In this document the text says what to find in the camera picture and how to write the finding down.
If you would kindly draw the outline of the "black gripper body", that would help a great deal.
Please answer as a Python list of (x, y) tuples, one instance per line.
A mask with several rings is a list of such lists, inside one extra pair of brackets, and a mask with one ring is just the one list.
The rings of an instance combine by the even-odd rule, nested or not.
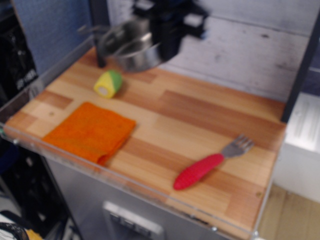
[(149, 20), (154, 40), (170, 35), (203, 39), (208, 10), (198, 0), (135, 0), (132, 13)]

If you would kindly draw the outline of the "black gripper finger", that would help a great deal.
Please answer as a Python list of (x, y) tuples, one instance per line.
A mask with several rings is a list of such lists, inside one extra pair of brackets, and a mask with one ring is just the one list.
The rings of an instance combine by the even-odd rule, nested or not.
[(184, 28), (182, 21), (151, 21), (152, 40), (159, 44), (158, 52), (162, 62), (167, 62), (180, 51)]

